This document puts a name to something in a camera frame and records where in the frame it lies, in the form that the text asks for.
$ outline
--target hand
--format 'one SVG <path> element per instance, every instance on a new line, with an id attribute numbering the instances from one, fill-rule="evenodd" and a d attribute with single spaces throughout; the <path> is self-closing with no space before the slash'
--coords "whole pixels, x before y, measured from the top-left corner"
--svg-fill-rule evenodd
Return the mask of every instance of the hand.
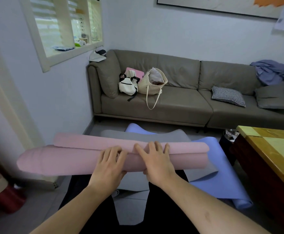
<path id="1" fill-rule="evenodd" d="M 115 146 L 101 151 L 96 168 L 89 181 L 89 187 L 106 199 L 119 186 L 127 172 L 123 171 L 128 152 Z"/>
<path id="2" fill-rule="evenodd" d="M 177 175 L 169 158 L 169 144 L 165 145 L 164 152 L 158 141 L 149 142 L 148 145 L 149 153 L 146 153 L 139 144 L 135 144 L 135 149 L 145 162 L 146 170 L 143 173 L 147 180 L 162 188 Z"/>

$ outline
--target houndstooth pillow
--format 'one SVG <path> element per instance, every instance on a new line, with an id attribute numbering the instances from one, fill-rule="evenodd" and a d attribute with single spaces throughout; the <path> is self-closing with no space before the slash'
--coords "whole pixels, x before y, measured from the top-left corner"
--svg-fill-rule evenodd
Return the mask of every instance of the houndstooth pillow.
<path id="1" fill-rule="evenodd" d="M 237 90 L 213 86 L 211 99 L 246 107 L 242 94 Z"/>

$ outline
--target wooden table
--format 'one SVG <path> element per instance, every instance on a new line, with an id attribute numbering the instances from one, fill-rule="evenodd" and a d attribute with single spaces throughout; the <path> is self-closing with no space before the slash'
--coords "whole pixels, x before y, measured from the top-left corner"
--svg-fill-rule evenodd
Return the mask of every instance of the wooden table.
<path id="1" fill-rule="evenodd" d="M 261 201 L 284 227 L 284 130 L 238 126 L 230 148 Z"/>

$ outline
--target woven tote bag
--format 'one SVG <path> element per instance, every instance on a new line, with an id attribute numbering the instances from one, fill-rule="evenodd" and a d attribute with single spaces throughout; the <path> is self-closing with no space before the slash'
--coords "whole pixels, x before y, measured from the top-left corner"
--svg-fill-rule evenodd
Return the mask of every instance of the woven tote bag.
<path id="1" fill-rule="evenodd" d="M 163 86 L 168 83 L 168 80 L 167 80 L 165 74 L 164 74 L 160 69 L 157 69 L 157 68 L 155 68 L 155 69 L 158 70 L 159 73 L 160 73 L 160 74 L 162 75 L 162 77 L 163 77 L 164 83 L 163 83 L 162 85 L 153 85 L 153 84 L 149 81 L 148 76 L 149 76 L 149 73 L 150 73 L 151 69 L 148 70 L 148 71 L 145 73 L 143 79 L 138 83 L 138 90 L 139 90 L 139 93 L 141 93 L 141 94 L 146 94 L 146 104 L 147 104 L 147 107 L 148 107 L 148 108 L 149 108 L 149 106 L 148 106 L 148 102 L 147 102 L 147 96 L 148 96 L 149 94 L 150 94 L 150 95 L 158 94 L 158 97 L 157 97 L 157 99 L 156 99 L 156 102 L 155 102 L 153 108 L 149 108 L 150 110 L 154 109 L 154 107 L 156 106 L 156 103 L 157 103 L 157 101 L 158 101 L 158 99 L 159 99 L 159 97 L 160 97 L 160 94 L 162 93 L 162 88 L 163 88 Z"/>

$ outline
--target sofa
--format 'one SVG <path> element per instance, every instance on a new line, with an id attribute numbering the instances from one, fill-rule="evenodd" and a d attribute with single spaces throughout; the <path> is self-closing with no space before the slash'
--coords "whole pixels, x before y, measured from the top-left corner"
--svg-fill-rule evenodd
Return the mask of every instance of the sofa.
<path id="1" fill-rule="evenodd" d="M 87 67 L 95 116 L 160 123 L 233 129 L 238 125 L 284 130 L 284 110 L 257 107 L 254 90 L 262 87 L 254 66 L 199 61 L 145 52 L 109 50 L 107 59 Z M 146 95 L 129 95 L 118 89 L 119 74 L 127 67 L 146 72 L 163 71 L 168 83 L 153 110 Z M 212 86 L 238 90 L 246 108 L 211 99 Z M 148 96 L 153 107 L 157 95 Z"/>

